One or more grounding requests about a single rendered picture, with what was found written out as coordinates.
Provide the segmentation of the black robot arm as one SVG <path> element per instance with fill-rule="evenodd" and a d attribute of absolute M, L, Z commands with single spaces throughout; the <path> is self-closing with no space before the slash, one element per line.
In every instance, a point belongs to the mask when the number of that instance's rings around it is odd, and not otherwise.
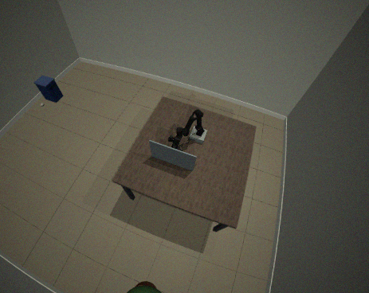
<path fill-rule="evenodd" d="M 196 114 L 197 117 L 194 117 L 194 114 Z M 186 126 L 184 128 L 178 127 L 176 129 L 176 136 L 179 136 L 180 138 L 182 138 L 183 135 L 188 136 L 190 132 L 190 127 L 195 120 L 197 120 L 197 125 L 195 126 L 195 129 L 197 130 L 196 135 L 202 136 L 202 133 L 205 131 L 202 127 L 202 117 L 203 112 L 200 109 L 196 109 L 195 111 L 193 111 Z M 174 142 L 174 137 L 172 135 L 169 136 L 168 142 Z"/>

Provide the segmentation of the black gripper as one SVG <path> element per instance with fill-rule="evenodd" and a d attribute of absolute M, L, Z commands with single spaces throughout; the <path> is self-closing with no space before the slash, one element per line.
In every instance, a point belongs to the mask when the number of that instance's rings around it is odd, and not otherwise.
<path fill-rule="evenodd" d="M 175 136 L 174 137 L 174 142 L 173 142 L 173 144 L 172 144 L 172 148 L 175 148 L 175 149 L 177 149 L 178 148 L 178 145 L 179 145 L 179 142 L 180 142 L 180 140 L 181 140 L 181 138 L 179 137 L 179 136 Z"/>

